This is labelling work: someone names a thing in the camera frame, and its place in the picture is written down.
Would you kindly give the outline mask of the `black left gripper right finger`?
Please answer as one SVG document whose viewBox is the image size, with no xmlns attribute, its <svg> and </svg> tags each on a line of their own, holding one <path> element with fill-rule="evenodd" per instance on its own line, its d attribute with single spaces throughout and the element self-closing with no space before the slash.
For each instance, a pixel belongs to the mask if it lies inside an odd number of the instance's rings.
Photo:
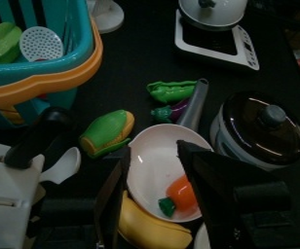
<svg viewBox="0 0 300 249">
<path fill-rule="evenodd" d="M 211 249 L 293 249 L 294 225 L 285 183 L 257 166 L 177 142 Z"/>
</svg>

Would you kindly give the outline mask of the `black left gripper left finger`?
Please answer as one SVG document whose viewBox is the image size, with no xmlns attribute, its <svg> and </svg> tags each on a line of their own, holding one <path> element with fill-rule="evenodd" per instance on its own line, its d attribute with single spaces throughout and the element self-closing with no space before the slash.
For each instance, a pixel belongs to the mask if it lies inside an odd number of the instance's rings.
<svg viewBox="0 0 300 249">
<path fill-rule="evenodd" d="M 106 157 L 106 162 L 112 164 L 112 168 L 94 204 L 95 249 L 118 248 L 118 226 L 130 164 L 130 147 L 123 146 L 118 149 Z"/>
</svg>

